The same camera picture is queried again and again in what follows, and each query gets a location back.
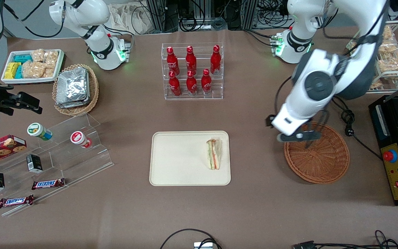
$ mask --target coca-cola bottle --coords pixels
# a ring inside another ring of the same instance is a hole
[[[211,74],[217,75],[221,73],[221,54],[219,45],[213,47],[213,55],[211,55]]]
[[[193,54],[193,47],[187,47],[187,56],[185,57],[185,61],[187,63],[187,71],[191,71],[193,75],[196,75],[196,56]]]
[[[182,94],[182,90],[180,88],[179,80],[176,78],[175,72],[170,71],[169,77],[170,89],[175,97],[179,97]]]
[[[179,75],[179,63],[177,62],[177,57],[173,52],[172,47],[167,47],[167,64],[169,65],[170,71],[175,72],[176,76]]]
[[[197,86],[196,86],[196,79],[193,74],[193,71],[188,71],[187,72],[187,89],[188,89],[188,95],[190,96],[196,96],[198,94],[197,91]]]
[[[202,85],[203,94],[210,95],[210,93],[211,93],[211,76],[210,76],[210,71],[207,68],[203,70],[201,85]]]

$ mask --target red emergency stop button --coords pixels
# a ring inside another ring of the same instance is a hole
[[[397,152],[395,152],[395,150],[388,150],[383,153],[383,159],[390,163],[395,163],[397,158]]]

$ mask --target yellow panel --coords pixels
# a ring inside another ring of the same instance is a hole
[[[397,152],[397,161],[394,163],[390,163],[388,161],[383,161],[385,164],[385,169],[387,171],[388,179],[391,186],[391,191],[393,192],[394,200],[398,200],[398,187],[395,186],[395,182],[398,181],[398,147],[397,144],[392,144],[382,148],[382,154],[386,151],[393,149]]]

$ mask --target acrylic bottle rack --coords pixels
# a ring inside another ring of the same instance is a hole
[[[213,46],[220,46],[221,54],[221,71],[218,75],[211,76],[211,94],[204,95],[201,87],[202,72],[205,68],[210,69],[210,58],[213,54]],[[198,93],[196,96],[188,95],[187,91],[187,65],[185,57],[187,55],[187,46],[193,47],[193,52],[196,56],[197,70],[195,79],[197,81]],[[169,66],[167,64],[167,47],[172,47],[179,63],[180,73],[177,76],[182,89],[180,96],[175,96],[170,90],[169,85]],[[161,50],[162,61],[162,80],[164,82],[164,96],[166,100],[210,100],[223,99],[224,97],[224,47],[223,43],[185,43],[185,44],[162,44]]]
[[[38,139],[38,145],[28,144],[27,150],[9,156],[0,162],[0,173],[4,174],[5,188],[0,191],[0,199],[35,197],[31,206],[57,194],[74,184],[113,166],[110,155],[101,141],[95,127],[99,126],[91,115],[84,114],[70,118],[49,128],[53,132],[52,139]],[[70,135],[82,131],[92,140],[89,148],[82,148],[70,141]],[[43,172],[36,174],[27,170],[26,157],[34,154],[41,158]],[[32,190],[33,181],[46,181],[65,178],[65,186]],[[2,216],[10,216],[30,205],[16,205],[2,208]]]

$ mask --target oval wicker basket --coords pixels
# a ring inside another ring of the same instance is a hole
[[[65,115],[77,116],[84,112],[90,112],[95,107],[96,102],[98,101],[98,97],[99,97],[98,79],[96,78],[95,73],[89,66],[83,65],[83,64],[76,64],[76,65],[71,65],[69,67],[66,67],[62,71],[73,70],[79,66],[87,69],[87,71],[88,71],[88,83],[90,84],[91,101],[87,105],[76,106],[76,107],[72,107],[72,108],[61,108],[55,104],[55,109],[57,109],[58,112],[65,114]],[[53,92],[52,92],[52,98],[55,102],[56,102],[57,81],[58,81],[58,79],[56,78],[55,82],[53,83]]]
[[[320,125],[322,137],[308,149],[306,142],[285,143],[285,158],[291,169],[305,181],[317,184],[333,183],[349,166],[349,150],[345,140],[333,128]]]

